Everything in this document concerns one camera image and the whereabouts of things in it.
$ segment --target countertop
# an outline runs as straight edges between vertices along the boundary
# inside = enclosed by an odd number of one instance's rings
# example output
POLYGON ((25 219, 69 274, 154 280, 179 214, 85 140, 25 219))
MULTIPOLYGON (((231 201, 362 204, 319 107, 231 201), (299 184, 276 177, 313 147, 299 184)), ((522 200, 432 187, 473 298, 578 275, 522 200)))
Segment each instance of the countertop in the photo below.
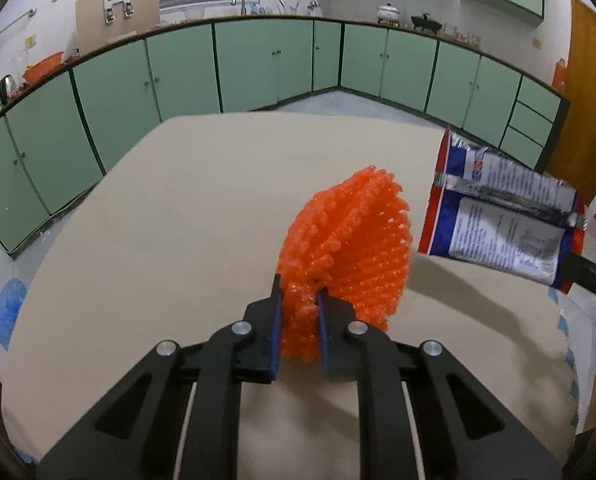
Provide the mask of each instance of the countertop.
POLYGON ((504 59, 500 59, 498 57, 493 56, 492 54, 482 52, 481 50, 475 49, 468 44, 462 43, 461 41, 456 41, 456 40, 452 40, 450 38, 436 36, 435 34, 430 34, 428 32, 424 32, 424 31, 412 30, 412 29, 407 29, 407 28, 402 28, 402 27, 395 27, 393 25, 389 25, 386 23, 362 22, 362 21, 356 21, 356 20, 340 20, 337 18, 326 18, 326 17, 322 17, 322 16, 307 16, 307 15, 302 15, 302 14, 267 14, 264 16, 260 16, 260 15, 224 16, 222 18, 209 18, 206 20, 191 20, 191 21, 183 22, 183 23, 174 23, 172 25, 161 25, 158 27, 154 27, 152 30, 150 30, 149 32, 146 32, 144 34, 130 36, 128 38, 123 38, 122 40, 119 40, 115 43, 110 43, 108 45, 105 45, 104 47, 97 49, 97 50, 88 52, 84 56, 79 56, 79 57, 76 57, 76 58, 68 61, 67 63, 63 63, 62 66, 58 70, 47 75, 46 77, 44 77, 42 80, 40 80, 35 85, 30 86, 29 88, 25 89, 25 91, 23 91, 21 94, 19 94, 14 100, 10 101, 6 106, 2 107, 0 110, 0 118, 4 114, 6 114, 9 109, 14 107, 18 103, 18 101, 20 101, 21 99, 24 99, 28 94, 34 92, 35 90, 40 88, 42 85, 48 83, 49 81, 56 78, 63 72, 66 72, 67 70, 69 70, 75 66, 78 66, 80 63, 86 62, 87 60, 91 59, 92 57, 99 56, 100 54, 104 54, 105 52, 108 52, 109 50, 113 50, 114 48, 117 48, 124 44, 133 43, 134 41, 139 41, 139 40, 142 40, 143 38, 148 38, 150 36, 156 36, 157 34, 163 34, 165 32, 170 32, 172 30, 178 30, 180 28, 187 28, 187 27, 195 27, 197 25, 204 25, 206 23, 231 22, 231 21, 235 21, 235 20, 278 20, 278 19, 280 19, 280 20, 285 20, 285 19, 321 20, 321 21, 326 21, 326 22, 348 23, 351 25, 366 25, 369 27, 389 28, 389 29, 393 29, 393 30, 401 30, 401 31, 407 32, 409 34, 417 34, 419 36, 425 36, 428 38, 432 38, 434 40, 444 41, 444 43, 450 43, 455 46, 459 46, 460 48, 465 48, 466 50, 470 50, 472 52, 475 52, 476 54, 491 58, 491 59, 497 61, 498 63, 508 66, 509 68, 512 68, 516 72, 522 73, 524 76, 529 77, 530 79, 532 79, 533 81, 538 83, 540 86, 547 88, 547 89, 551 90, 553 93, 556 93, 559 96, 561 96, 562 98, 564 98, 564 96, 561 94, 561 92, 558 91, 558 89, 545 84, 543 81, 541 81, 540 79, 537 79, 535 76, 529 74, 528 72, 525 72, 524 70, 519 69, 518 67, 514 66, 513 64, 506 62, 504 59))
MULTIPOLYGON (((374 164, 403 186, 414 237, 389 335, 443 343, 565 460, 573 373, 547 287, 413 253, 442 134, 280 112, 157 126, 85 199, 29 289, 2 373, 14 446, 42 457, 158 341, 202 342, 241 319, 268 296, 305 202, 374 164)), ((330 384, 318 365, 282 360, 272 386, 243 386, 239 477, 358 478, 357 416, 353 383, 330 384)))

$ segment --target orange door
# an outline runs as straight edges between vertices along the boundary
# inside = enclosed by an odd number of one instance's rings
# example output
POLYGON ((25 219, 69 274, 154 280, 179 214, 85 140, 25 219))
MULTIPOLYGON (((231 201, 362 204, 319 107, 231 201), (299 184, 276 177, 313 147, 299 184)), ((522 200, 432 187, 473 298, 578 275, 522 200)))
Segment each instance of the orange door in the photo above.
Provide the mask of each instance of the orange door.
POLYGON ((596 193, 596 13, 572 0, 572 21, 564 92, 571 108, 547 171, 589 204, 596 193))

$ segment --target white wall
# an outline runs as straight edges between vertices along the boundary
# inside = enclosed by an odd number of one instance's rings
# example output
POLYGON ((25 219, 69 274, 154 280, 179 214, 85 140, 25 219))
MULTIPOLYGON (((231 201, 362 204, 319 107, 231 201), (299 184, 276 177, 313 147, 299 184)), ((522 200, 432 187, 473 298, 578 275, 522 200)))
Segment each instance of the white wall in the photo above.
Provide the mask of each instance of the white wall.
POLYGON ((440 23, 455 25, 463 34, 482 37, 485 52, 504 59, 530 74, 551 83, 556 62, 568 59, 571 39, 571 1, 545 0, 545 21, 535 28, 505 12, 471 0, 331 0, 331 16, 374 21, 377 7, 387 2, 410 17, 429 12, 440 23), (533 38, 542 48, 532 46, 533 38))
POLYGON ((38 12, 25 17, 0 35, 0 79, 11 74, 18 83, 27 64, 34 64, 61 50, 67 54, 76 46, 76 0, 9 0, 0 12, 0 30, 32 7, 38 12), (25 50, 25 38, 36 35, 36 45, 25 50), (23 58, 17 62, 16 57, 23 58))

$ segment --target towel rack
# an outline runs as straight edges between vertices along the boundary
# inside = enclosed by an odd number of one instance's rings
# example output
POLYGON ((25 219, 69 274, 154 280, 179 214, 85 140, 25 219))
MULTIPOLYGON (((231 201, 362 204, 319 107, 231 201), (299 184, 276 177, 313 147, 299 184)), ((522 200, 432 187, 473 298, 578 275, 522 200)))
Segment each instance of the towel rack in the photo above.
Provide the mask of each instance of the towel rack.
POLYGON ((14 23, 16 23, 18 20, 21 20, 22 18, 24 18, 25 16, 29 16, 30 18, 36 13, 38 9, 36 7, 33 7, 31 9, 29 9, 27 12, 24 12, 23 14, 21 14, 20 16, 18 16, 15 20, 13 20, 11 23, 9 23, 9 25, 7 25, 6 27, 2 28, 0 30, 0 35, 7 30, 9 27, 11 27, 11 25, 13 25, 14 23))

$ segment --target white pot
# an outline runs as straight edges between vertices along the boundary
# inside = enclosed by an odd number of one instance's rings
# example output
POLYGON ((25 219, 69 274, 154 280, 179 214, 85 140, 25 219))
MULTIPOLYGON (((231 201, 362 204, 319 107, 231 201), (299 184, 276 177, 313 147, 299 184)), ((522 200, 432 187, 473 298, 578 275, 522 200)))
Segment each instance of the white pot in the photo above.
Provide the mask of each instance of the white pot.
POLYGON ((381 22, 399 22, 400 11, 391 4, 378 7, 378 20, 381 22))

